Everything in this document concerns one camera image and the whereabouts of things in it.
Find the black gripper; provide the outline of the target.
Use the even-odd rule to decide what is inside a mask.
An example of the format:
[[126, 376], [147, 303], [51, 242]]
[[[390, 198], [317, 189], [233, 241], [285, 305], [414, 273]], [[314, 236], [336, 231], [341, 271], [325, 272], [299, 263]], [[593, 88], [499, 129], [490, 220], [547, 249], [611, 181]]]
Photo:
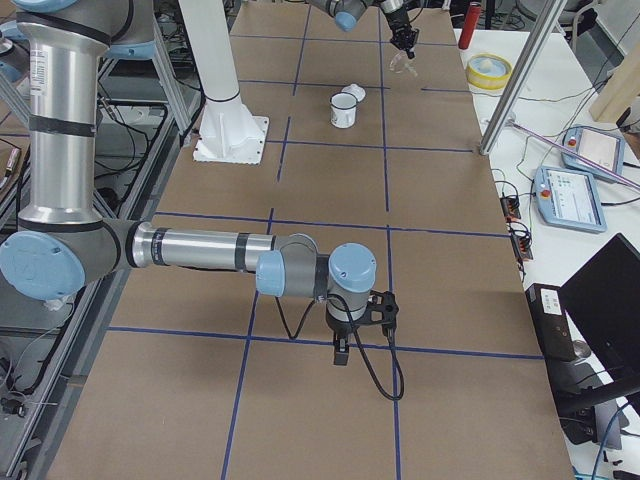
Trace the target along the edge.
[[387, 23], [391, 30], [390, 43], [398, 50], [412, 50], [418, 40], [419, 30], [411, 25], [405, 9], [397, 9], [387, 14]]

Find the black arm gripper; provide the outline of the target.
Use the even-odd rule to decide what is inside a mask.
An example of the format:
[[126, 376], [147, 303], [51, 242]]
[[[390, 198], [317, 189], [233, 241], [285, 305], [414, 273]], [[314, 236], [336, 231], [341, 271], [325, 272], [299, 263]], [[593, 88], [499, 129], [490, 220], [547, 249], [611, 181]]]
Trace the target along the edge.
[[357, 329], [354, 321], [327, 318], [327, 325], [333, 331], [333, 364], [347, 365], [349, 360], [349, 337]]

